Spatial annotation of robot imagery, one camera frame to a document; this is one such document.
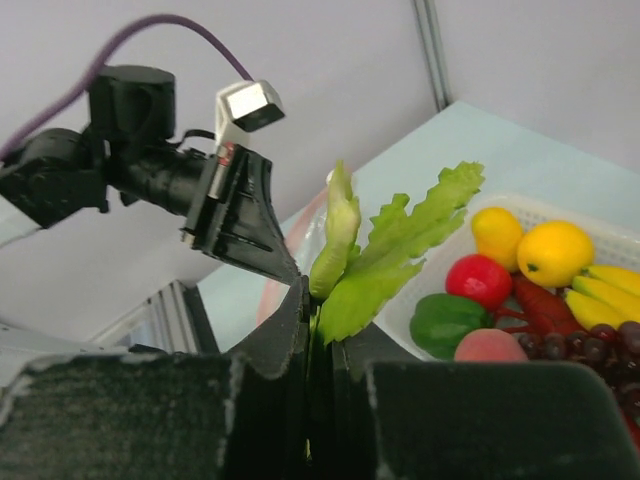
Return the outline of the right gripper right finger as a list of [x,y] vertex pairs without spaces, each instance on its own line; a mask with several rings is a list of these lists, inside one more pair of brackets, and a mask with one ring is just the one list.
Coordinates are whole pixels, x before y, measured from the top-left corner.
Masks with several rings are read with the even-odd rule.
[[426,362],[371,326],[333,347],[342,479],[635,479],[611,392],[571,363]]

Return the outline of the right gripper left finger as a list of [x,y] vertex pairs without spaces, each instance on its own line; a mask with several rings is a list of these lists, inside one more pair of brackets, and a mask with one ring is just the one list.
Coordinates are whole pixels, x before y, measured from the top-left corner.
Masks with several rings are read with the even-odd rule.
[[297,479],[306,278],[223,354],[57,355],[1,401],[5,479]]

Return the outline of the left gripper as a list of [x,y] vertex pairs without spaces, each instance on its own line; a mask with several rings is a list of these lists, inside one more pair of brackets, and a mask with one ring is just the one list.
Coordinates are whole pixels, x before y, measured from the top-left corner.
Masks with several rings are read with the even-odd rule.
[[192,250],[214,250],[234,267],[285,285],[300,276],[271,198],[272,162],[232,142],[205,158],[193,191],[182,241]]

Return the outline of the white green celery stalk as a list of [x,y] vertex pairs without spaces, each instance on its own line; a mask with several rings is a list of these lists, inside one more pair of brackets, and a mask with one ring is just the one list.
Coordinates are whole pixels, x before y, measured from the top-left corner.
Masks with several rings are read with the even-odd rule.
[[437,183],[413,209],[410,197],[396,193],[370,219],[365,245],[357,242],[362,224],[352,175],[338,161],[327,182],[325,244],[309,274],[314,303],[306,388],[309,398],[308,452],[314,463],[334,459],[329,406],[330,346],[367,327],[386,303],[418,273],[425,253],[464,223],[467,206],[485,181],[484,166],[462,161],[443,168]]

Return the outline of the pink peach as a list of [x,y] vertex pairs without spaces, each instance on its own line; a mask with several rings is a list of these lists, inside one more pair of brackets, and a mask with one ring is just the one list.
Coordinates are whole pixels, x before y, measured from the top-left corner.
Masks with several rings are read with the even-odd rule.
[[478,329],[467,334],[454,354],[456,362],[525,362],[528,360],[518,341],[499,329]]

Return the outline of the purple grape bunch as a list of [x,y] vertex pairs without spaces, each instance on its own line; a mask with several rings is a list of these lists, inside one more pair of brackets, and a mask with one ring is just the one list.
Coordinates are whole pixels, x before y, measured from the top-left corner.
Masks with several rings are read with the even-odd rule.
[[623,322],[617,329],[598,324],[589,332],[557,332],[540,337],[517,336],[533,360],[571,361],[594,370],[613,392],[629,422],[639,427],[639,323]]

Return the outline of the yellow banana bunch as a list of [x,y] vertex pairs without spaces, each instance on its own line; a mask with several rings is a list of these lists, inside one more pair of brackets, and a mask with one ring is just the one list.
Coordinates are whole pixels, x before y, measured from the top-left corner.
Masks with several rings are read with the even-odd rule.
[[591,265],[572,280],[564,299],[586,330],[599,324],[618,329],[624,322],[639,322],[639,274],[612,265]]

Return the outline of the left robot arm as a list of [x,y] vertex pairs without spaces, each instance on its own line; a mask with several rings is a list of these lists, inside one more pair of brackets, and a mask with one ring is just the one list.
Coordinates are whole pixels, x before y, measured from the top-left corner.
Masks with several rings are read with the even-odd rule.
[[87,87],[81,132],[49,129],[4,154],[1,194],[41,228],[84,208],[107,212],[107,192],[144,201],[185,222],[182,239],[225,264],[290,285],[299,269],[271,203],[271,162],[252,132],[280,120],[266,81],[241,81],[216,97],[211,153],[173,138],[175,78],[145,66],[106,66]]

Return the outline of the green bell pepper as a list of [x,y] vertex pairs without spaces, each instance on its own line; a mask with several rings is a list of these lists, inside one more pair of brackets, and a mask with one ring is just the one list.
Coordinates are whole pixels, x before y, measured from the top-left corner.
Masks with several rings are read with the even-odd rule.
[[439,360],[453,360],[464,337],[493,326],[491,314],[479,303],[447,293],[419,300],[409,322],[413,342]]

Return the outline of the red tomato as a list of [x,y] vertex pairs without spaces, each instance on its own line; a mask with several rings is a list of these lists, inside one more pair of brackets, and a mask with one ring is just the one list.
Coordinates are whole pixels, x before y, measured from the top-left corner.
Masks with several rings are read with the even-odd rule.
[[499,263],[481,254],[466,255],[449,269],[445,291],[471,299],[486,310],[495,311],[511,295],[511,274]]

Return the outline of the red crayfish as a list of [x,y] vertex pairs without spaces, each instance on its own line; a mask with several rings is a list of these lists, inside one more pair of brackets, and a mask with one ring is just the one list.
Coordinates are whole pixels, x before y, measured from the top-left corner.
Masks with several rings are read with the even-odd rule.
[[564,300],[545,288],[531,282],[522,274],[512,276],[512,295],[521,311],[501,306],[494,314],[494,325],[502,318],[515,318],[524,322],[521,326],[502,327],[508,333],[530,333],[544,337],[550,333],[568,336],[585,329],[576,321]]

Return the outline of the yellow lemon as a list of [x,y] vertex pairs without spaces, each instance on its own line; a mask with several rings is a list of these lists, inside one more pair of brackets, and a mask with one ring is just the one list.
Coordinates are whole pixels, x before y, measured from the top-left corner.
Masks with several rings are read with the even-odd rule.
[[471,220],[476,251],[504,267],[508,272],[518,270],[517,248],[524,235],[518,219],[501,207],[478,211]]

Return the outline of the yellow orange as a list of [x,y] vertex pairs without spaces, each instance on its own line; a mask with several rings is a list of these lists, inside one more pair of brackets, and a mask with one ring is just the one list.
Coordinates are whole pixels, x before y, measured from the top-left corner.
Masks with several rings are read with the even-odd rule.
[[522,237],[516,256],[520,272],[545,288],[569,286],[594,259],[591,237],[577,225],[563,220],[534,226]]

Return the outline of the white plastic basket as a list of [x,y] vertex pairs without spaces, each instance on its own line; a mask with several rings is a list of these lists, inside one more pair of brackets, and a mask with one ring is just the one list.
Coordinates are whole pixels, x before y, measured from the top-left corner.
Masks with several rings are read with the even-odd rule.
[[415,306],[427,295],[442,293],[446,275],[455,261],[476,251],[471,218],[488,207],[501,207],[510,211],[525,231],[549,220],[574,223],[591,237],[597,263],[639,270],[639,233],[634,230],[522,195],[511,193],[483,196],[471,202],[462,227],[444,243],[427,251],[422,271],[388,301],[374,319],[374,324],[391,340],[420,360],[430,361],[432,356],[419,348],[411,338],[409,325]]

